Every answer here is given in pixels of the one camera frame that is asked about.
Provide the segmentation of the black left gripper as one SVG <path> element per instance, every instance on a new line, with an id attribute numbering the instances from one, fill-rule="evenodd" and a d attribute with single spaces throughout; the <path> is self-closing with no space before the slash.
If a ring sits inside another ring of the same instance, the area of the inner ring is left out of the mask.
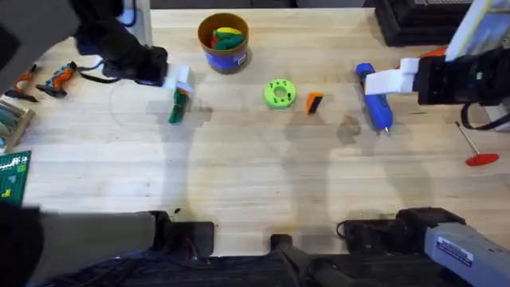
<path id="1" fill-rule="evenodd" d="M 103 74 L 109 78 L 132 80 L 140 85 L 181 89 L 193 93 L 188 83 L 190 68 L 175 65 L 176 78 L 167 77 L 168 53 L 163 47 L 143 45 L 128 30 L 138 21 L 135 11 L 129 22 L 121 21 L 125 11 L 120 0 L 75 0 L 73 9 L 80 24 L 73 35 L 78 53 L 97 55 L 103 62 Z"/>

